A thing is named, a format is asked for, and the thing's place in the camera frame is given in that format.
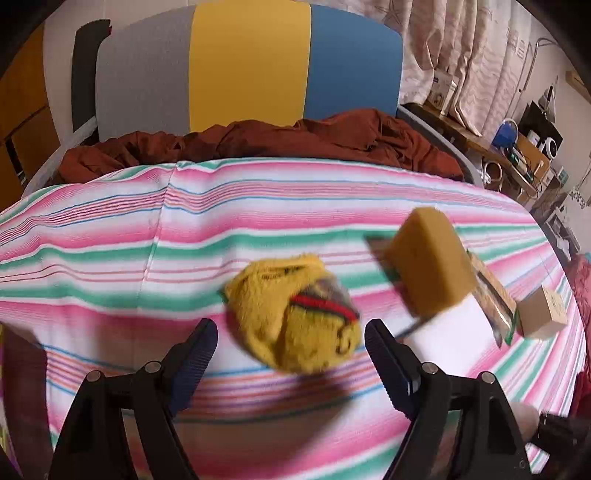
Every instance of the yellow fuzzy sock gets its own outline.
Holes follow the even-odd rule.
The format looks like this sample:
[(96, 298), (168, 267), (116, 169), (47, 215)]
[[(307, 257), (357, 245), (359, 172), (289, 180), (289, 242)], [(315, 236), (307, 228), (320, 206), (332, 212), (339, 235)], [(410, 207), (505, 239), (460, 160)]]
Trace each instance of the yellow fuzzy sock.
[(320, 372), (349, 358), (361, 341), (359, 316), (315, 255), (249, 264), (225, 294), (242, 338), (272, 368)]

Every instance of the blue object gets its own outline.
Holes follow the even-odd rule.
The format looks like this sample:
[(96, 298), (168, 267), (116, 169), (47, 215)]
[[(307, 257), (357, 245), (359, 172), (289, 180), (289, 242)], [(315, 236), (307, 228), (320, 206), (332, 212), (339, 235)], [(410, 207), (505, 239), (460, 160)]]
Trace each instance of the blue object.
[(304, 117), (321, 120), (356, 108), (395, 116), (402, 73), (400, 35), (369, 18), (311, 7)]
[(512, 119), (505, 119), (496, 131), (495, 138), (492, 140), (492, 146), (498, 148), (510, 147), (517, 141), (518, 134), (519, 130), (517, 130), (517, 124), (515, 121)]

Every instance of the pink fabric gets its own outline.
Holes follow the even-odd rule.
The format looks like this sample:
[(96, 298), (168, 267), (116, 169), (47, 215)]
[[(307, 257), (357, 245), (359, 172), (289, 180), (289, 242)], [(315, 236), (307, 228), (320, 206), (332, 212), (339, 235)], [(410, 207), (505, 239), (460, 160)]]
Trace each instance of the pink fabric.
[(577, 255), (568, 264), (566, 277), (573, 289), (587, 339), (585, 369), (577, 375), (570, 415), (591, 419), (591, 263), (584, 255)]

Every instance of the screw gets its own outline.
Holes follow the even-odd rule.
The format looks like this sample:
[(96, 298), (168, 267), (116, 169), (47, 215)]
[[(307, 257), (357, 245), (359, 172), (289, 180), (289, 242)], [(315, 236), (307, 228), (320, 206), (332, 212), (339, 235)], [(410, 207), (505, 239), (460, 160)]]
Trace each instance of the screw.
[(144, 370), (146, 370), (149, 374), (155, 374), (158, 370), (160, 370), (160, 362), (148, 362), (145, 364)]
[(422, 364), (421, 367), (426, 374), (433, 375), (439, 372), (439, 368), (437, 367), (437, 365), (431, 362), (425, 362)]
[(482, 380), (486, 383), (490, 383), (493, 384), (496, 380), (496, 377), (491, 374), (490, 372), (483, 372), (481, 373), (480, 377), (482, 378)]
[(86, 379), (89, 382), (96, 382), (100, 376), (102, 375), (102, 373), (100, 373), (99, 370), (93, 370), (92, 372), (88, 372)]

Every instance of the black bracket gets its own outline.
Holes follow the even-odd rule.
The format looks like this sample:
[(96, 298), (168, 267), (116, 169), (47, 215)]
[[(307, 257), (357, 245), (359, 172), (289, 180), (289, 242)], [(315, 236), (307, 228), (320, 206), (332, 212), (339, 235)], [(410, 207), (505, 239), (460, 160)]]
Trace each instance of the black bracket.
[(118, 377), (88, 373), (61, 430), (49, 480), (137, 480), (122, 409), (135, 413), (154, 480), (196, 480), (172, 419), (189, 406), (216, 347), (216, 325), (203, 319), (161, 362)]
[(384, 479), (431, 478), (448, 412), (454, 410), (461, 411), (454, 454), (439, 478), (531, 478), (519, 427), (493, 374), (454, 377), (431, 362), (421, 364), (379, 319), (368, 323), (365, 345), (392, 405), (411, 421)]

